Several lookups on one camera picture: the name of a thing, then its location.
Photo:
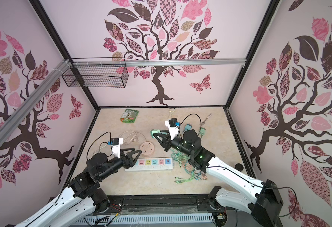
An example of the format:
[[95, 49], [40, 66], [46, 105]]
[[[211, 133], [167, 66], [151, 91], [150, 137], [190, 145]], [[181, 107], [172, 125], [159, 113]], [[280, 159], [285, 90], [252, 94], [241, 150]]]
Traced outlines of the light green charger plug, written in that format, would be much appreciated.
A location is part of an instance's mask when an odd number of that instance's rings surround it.
[[155, 134], [158, 134], [158, 133], [160, 133], [160, 130], [151, 130], [151, 132], [150, 132], [150, 135], [151, 135], [151, 137], [154, 139], [155, 138]]

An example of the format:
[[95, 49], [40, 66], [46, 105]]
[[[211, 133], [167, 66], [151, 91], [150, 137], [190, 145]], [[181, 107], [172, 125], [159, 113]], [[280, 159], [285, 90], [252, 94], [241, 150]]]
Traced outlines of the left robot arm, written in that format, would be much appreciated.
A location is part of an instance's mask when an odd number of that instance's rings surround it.
[[141, 150], [122, 149], [120, 157], [108, 159], [97, 153], [86, 161], [86, 168], [73, 178], [61, 193], [19, 227], [69, 227], [75, 221], [95, 211], [105, 211], [110, 204], [108, 196], [100, 189], [100, 183], [119, 169], [135, 166]]

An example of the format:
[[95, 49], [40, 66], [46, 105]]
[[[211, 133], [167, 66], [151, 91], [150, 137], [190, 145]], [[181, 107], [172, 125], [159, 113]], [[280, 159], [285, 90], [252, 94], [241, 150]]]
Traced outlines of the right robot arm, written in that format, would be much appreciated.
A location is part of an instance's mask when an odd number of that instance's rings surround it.
[[211, 192], [211, 203], [216, 209], [234, 208], [250, 214], [263, 227], [277, 226], [283, 200], [276, 183], [271, 180], [263, 182], [231, 167], [202, 146], [202, 139], [195, 130], [186, 131], [183, 137], [176, 132], [154, 133], [153, 137], [165, 151], [173, 148], [186, 154], [192, 167], [237, 190], [231, 192], [215, 187]]

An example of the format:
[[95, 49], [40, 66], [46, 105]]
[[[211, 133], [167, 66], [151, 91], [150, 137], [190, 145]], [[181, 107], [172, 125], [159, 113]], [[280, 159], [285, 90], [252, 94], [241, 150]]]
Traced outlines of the teal charger plug far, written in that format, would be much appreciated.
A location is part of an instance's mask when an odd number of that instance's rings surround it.
[[192, 125], [190, 124], [187, 124], [185, 127], [184, 127], [184, 131], [189, 131], [192, 129]]

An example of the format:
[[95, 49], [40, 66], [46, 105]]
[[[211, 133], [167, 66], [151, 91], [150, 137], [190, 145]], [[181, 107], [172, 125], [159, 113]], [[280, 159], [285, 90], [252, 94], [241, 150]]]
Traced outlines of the green charger plug right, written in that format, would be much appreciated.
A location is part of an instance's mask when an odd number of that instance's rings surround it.
[[206, 129], [202, 127], [199, 131], [200, 138], [202, 138], [205, 134], [206, 134]]

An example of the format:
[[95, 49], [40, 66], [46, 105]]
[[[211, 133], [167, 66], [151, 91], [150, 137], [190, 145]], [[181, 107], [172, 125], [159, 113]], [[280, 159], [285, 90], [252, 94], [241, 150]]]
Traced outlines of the round pink socket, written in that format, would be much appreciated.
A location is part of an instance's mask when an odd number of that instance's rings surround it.
[[155, 152], [155, 145], [151, 142], [144, 142], [140, 145], [141, 155], [144, 158], [151, 157]]

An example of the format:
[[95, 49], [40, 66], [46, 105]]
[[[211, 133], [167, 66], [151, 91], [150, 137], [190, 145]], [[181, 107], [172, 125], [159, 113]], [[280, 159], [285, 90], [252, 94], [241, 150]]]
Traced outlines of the white multicolour power strip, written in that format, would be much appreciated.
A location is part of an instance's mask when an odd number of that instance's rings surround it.
[[136, 164], [125, 171], [166, 171], [173, 170], [174, 163], [172, 158], [142, 158], [136, 161]]

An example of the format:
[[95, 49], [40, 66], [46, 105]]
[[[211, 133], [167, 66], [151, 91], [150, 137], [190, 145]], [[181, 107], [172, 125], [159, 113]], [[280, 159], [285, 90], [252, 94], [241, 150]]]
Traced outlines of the cream vegetable peeler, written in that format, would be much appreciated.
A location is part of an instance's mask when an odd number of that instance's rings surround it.
[[173, 116], [173, 113], [175, 112], [175, 108], [169, 107], [168, 111], [169, 111], [168, 119], [171, 119]]

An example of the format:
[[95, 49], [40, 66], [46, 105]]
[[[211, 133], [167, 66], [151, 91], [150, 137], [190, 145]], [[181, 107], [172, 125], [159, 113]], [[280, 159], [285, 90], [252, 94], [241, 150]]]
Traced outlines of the green snack packet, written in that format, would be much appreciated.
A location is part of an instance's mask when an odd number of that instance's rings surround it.
[[125, 109], [124, 113], [120, 118], [120, 121], [122, 123], [134, 123], [136, 121], [138, 114], [139, 114], [138, 110]]

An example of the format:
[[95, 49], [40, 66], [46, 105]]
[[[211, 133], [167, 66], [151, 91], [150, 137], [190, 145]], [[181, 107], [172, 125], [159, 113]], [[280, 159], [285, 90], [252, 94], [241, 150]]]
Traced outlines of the metal fork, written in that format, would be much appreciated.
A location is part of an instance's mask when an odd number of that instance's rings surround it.
[[206, 123], [206, 121], [212, 116], [212, 113], [210, 113], [203, 121], [202, 126]]

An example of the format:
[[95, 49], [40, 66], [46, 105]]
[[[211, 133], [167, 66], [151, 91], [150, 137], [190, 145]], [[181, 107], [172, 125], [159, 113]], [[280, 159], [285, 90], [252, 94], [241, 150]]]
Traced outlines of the glass jar black lid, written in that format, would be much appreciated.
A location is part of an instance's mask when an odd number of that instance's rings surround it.
[[235, 164], [234, 168], [240, 172], [244, 170], [244, 166], [241, 163]]

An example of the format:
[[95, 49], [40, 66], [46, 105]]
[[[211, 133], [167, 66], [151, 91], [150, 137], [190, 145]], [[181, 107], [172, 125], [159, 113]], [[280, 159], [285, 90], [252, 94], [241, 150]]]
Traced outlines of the black front base frame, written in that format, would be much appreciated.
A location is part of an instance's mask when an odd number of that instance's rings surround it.
[[209, 194], [107, 196], [102, 189], [91, 194], [77, 194], [66, 188], [62, 194], [29, 219], [35, 227], [69, 226], [93, 212], [103, 212], [113, 204], [128, 208], [165, 208], [196, 206], [200, 211], [217, 212], [223, 208], [237, 209], [251, 214], [264, 227], [274, 227], [279, 221], [283, 200], [276, 188], [262, 188], [247, 196], [215, 186]]

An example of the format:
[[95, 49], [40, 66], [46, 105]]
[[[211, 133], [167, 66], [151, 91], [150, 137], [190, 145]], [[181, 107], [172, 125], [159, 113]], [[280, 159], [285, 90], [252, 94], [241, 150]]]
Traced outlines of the back aluminium rail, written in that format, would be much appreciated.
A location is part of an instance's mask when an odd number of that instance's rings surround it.
[[188, 60], [136, 60], [136, 61], [75, 61], [73, 59], [74, 66], [124, 66], [124, 67], [145, 67], [145, 66], [183, 66], [183, 65], [245, 65], [246, 59], [188, 59]]

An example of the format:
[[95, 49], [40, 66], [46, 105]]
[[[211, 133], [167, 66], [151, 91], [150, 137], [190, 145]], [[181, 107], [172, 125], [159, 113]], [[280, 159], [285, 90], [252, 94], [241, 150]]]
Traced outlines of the aluminium rail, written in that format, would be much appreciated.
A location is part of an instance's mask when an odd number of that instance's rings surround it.
[[45, 95], [47, 90], [63, 75], [71, 66], [69, 60], [61, 61], [49, 74], [49, 76], [39, 85], [37, 89], [22, 103], [22, 105], [4, 122], [0, 127], [0, 147], [21, 124], [23, 119], [30, 113], [40, 99]]
[[145, 66], [183, 66], [183, 65], [245, 65], [246, 59], [188, 59], [188, 60], [136, 60], [136, 61], [75, 61], [73, 59], [74, 66], [124, 66], [124, 67], [145, 67]]

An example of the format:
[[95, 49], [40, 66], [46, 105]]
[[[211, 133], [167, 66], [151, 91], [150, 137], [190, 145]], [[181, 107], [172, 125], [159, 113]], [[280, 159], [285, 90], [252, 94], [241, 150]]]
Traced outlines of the left aluminium rail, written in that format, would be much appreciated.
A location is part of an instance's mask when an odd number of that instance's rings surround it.
[[49, 74], [49, 76], [39, 85], [37, 89], [22, 103], [22, 105], [4, 122], [0, 127], [0, 147], [21, 124], [23, 119], [30, 113], [40, 99], [45, 95], [47, 90], [63, 75], [71, 66], [69, 60], [61, 61]]

